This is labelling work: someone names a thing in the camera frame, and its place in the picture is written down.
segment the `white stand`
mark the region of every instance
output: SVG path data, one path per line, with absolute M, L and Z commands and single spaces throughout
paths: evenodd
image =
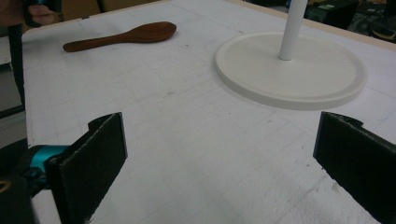
M 357 56 L 329 41 L 299 37 L 306 2 L 292 1 L 283 41 L 281 33 L 266 32 L 220 47 L 216 66 L 226 85 L 259 103 L 298 110 L 332 108 L 359 95 L 367 73 Z

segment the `white table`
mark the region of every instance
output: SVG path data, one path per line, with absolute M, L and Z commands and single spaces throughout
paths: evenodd
M 215 71 L 224 41 L 281 32 L 284 17 L 238 1 L 171 0 L 28 32 L 29 143 L 72 144 L 92 119 L 122 112 L 129 158 L 92 223 L 377 223 L 313 159 L 320 111 L 252 102 Z M 154 21 L 173 22 L 176 34 L 156 44 L 62 49 Z M 396 142 L 394 45 L 312 21 L 302 33 L 349 49 L 367 67 L 361 95 L 327 111 Z M 59 223 L 51 200 L 49 191 L 34 198 L 44 224 Z

